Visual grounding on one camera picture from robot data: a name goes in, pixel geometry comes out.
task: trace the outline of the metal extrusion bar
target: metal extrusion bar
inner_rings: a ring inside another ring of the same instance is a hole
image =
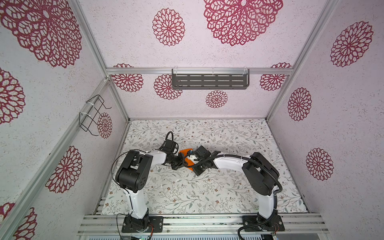
[[[333,12],[335,11],[337,4],[339,3],[339,0],[327,0],[325,3],[319,17],[316,20],[315,25],[313,26],[311,33],[309,34],[303,49],[300,51],[298,58],[296,59],[294,65],[293,65],[293,72],[292,74],[286,78],[286,80],[283,82],[283,85],[281,86],[281,89],[275,98],[271,108],[268,111],[268,114],[266,116],[266,120],[269,121],[275,112],[277,111],[278,107],[280,106],[282,100],[287,95],[287,92],[289,91],[290,87],[292,86],[293,82],[295,81],[296,76],[298,75],[299,71],[304,65],[304,62],[308,58],[309,54],[311,53],[313,47],[315,46],[317,40],[320,38],[321,33],[323,32],[325,25],[331,18]]]
[[[236,234],[243,226],[243,214],[173,214],[164,217],[163,232],[157,235],[212,235]],[[320,214],[279,214],[285,231],[278,234],[290,233],[329,233]],[[123,215],[118,216],[118,226],[121,229]],[[79,236],[87,235],[115,235],[118,233],[116,215],[86,215],[78,230]],[[269,234],[272,232],[242,232],[247,234]]]
[[[79,1],[68,0],[68,3],[72,9],[74,16],[76,17],[77,22],[79,23],[79,27],[83,33],[83,37],[88,43],[88,46],[91,49],[91,52],[96,60],[97,65],[99,66],[100,71],[104,74],[106,78],[110,78],[106,70],[103,56],[101,55],[99,47],[97,46],[96,40],[93,37],[91,28],[89,27],[89,24],[87,22],[87,19],[85,18],[84,12],[81,8]],[[123,114],[125,120],[128,122],[129,116],[128,116],[127,110],[125,109],[124,104],[122,103],[121,98],[116,91],[116,86],[114,84],[113,84],[113,88],[114,88],[113,90],[114,98],[117,100],[118,107],[120,108],[120,111]]]
[[[96,88],[96,90],[93,92],[92,96],[101,94],[107,86],[108,80],[103,79],[100,82],[99,86]],[[80,111],[88,112],[91,109],[91,104],[85,104]],[[16,201],[15,206],[8,214],[8,217],[5,218],[4,221],[1,223],[0,239],[12,239],[13,234],[22,223],[24,217],[27,215],[31,204],[37,198],[40,190],[44,187],[45,183],[48,181],[49,177],[59,164],[72,140],[75,138],[79,128],[79,119],[76,115],[76,118],[73,120],[67,131],[61,137],[61,139],[53,148],[43,165],[37,171],[36,175],[33,177],[33,179],[29,182],[25,190],[20,195],[20,197]]]
[[[79,27],[81,31],[83,32],[83,37],[88,43],[89,48],[91,49],[92,54],[94,55],[94,58],[100,67],[101,72],[104,73],[105,77],[108,76],[106,71],[106,66],[104,64],[103,57],[101,56],[100,50],[96,44],[96,41],[92,35],[92,31],[88,25],[88,22],[85,18],[85,15],[83,13],[83,10],[81,9],[80,3],[78,0],[68,0],[68,3],[72,9],[72,12],[77,20],[77,23],[79,24]]]
[[[108,74],[291,74],[292,68],[107,68]]]

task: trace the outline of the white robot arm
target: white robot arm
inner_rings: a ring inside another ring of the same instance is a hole
[[[240,230],[247,230],[252,227],[258,227],[264,231],[274,230],[275,222],[281,221],[276,211],[276,194],[282,191],[282,187],[277,181],[278,171],[262,154],[255,152],[250,156],[237,156],[223,154],[219,151],[210,153],[203,146],[200,146],[194,151],[188,151],[186,155],[183,153],[175,155],[176,145],[177,143],[173,141],[172,137],[172,140],[166,139],[160,149],[149,153],[131,150],[117,171],[116,183],[124,189],[132,206],[131,214],[127,216],[128,219],[124,220],[130,226],[130,230],[142,232],[148,229],[148,224],[150,224],[149,211],[145,205],[143,188],[147,182],[150,167],[165,163],[170,164],[172,169],[175,170],[181,167],[191,168],[197,175],[203,173],[207,168],[231,169],[243,172],[252,188],[258,193],[259,212],[256,219],[247,219],[251,224],[240,228],[239,235]]]

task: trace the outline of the red flower pattern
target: red flower pattern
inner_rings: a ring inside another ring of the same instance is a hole
[[[133,68],[129,64],[119,63],[115,68]],[[127,92],[136,92],[143,87],[143,78],[141,74],[114,74],[111,75],[113,82]]]
[[[180,14],[173,9],[163,8],[152,21],[156,38],[166,46],[178,44],[184,37],[185,28]]]
[[[183,92],[183,90],[175,90],[172,88],[172,76],[169,74],[158,76],[153,87],[157,95],[168,100],[178,98]]]
[[[9,211],[13,208],[14,205],[15,203],[7,202],[6,204],[0,207],[0,224],[8,215]]]
[[[307,155],[307,168],[318,180],[327,180],[333,174],[333,161],[324,149],[314,148]]]
[[[208,24],[221,43],[244,45],[265,33],[276,20],[283,0],[204,0]]]
[[[24,217],[21,225],[17,228],[15,238],[13,240],[30,240],[35,235],[35,229],[37,226],[36,221],[37,214],[35,213],[35,208],[31,207],[29,209],[29,214]]]
[[[289,63],[278,63],[272,65],[271,68],[290,68],[292,67]],[[279,89],[283,84],[287,75],[285,74],[264,74],[260,78],[260,86],[268,91]]]
[[[295,121],[303,120],[311,109],[311,95],[305,88],[294,90],[288,101],[289,116]]]
[[[221,90],[214,90],[210,92],[205,98],[205,102],[211,108],[219,108],[224,106],[228,100],[228,96]]]
[[[331,49],[331,61],[338,67],[345,67],[363,56],[372,42],[372,26],[360,21],[348,26],[336,38]]]
[[[19,81],[0,68],[0,124],[23,112],[25,95]]]
[[[102,138],[108,138],[112,133],[112,120],[108,113],[102,113],[97,121],[97,130]]]
[[[79,58],[81,33],[66,0],[2,0],[0,21],[38,60],[66,68]]]
[[[82,161],[79,150],[70,146],[45,186],[50,192],[68,191],[79,179],[83,167]]]

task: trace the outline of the floral tablecloth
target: floral tablecloth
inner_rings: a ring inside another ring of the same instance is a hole
[[[260,119],[236,120],[136,120],[132,121],[123,151],[160,147],[168,131],[174,132],[179,149],[203,145],[210,151],[250,155],[260,152],[279,171],[283,186],[278,193],[279,212],[307,212],[275,140]],[[125,155],[118,160],[118,167]],[[250,213],[258,211],[256,192],[244,174],[227,169],[207,169],[196,176],[187,168],[172,170],[155,165],[144,188],[150,214]],[[113,181],[103,215],[128,214],[130,203]]]

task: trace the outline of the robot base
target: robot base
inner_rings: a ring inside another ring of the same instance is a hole
[[[243,225],[244,226],[254,225],[254,224],[258,224],[258,223],[262,222],[263,220],[265,220],[265,219],[262,218],[260,215],[257,215],[257,216],[244,215],[243,216]],[[266,224],[263,224],[263,225],[258,226],[258,227],[251,227],[251,228],[244,229],[244,231],[246,231],[246,232],[259,232],[260,230],[267,231],[267,232],[274,232],[277,230],[279,232],[285,231],[285,227],[284,227],[283,221],[281,220],[281,216],[275,215]]]
[[[153,232],[162,232],[163,231],[163,219],[164,217],[149,217],[149,223],[153,225]],[[151,232],[152,227],[148,225],[148,228],[143,232]],[[124,223],[122,225],[121,232],[123,233],[137,233],[138,230],[135,229],[131,216],[126,216],[124,218]]]

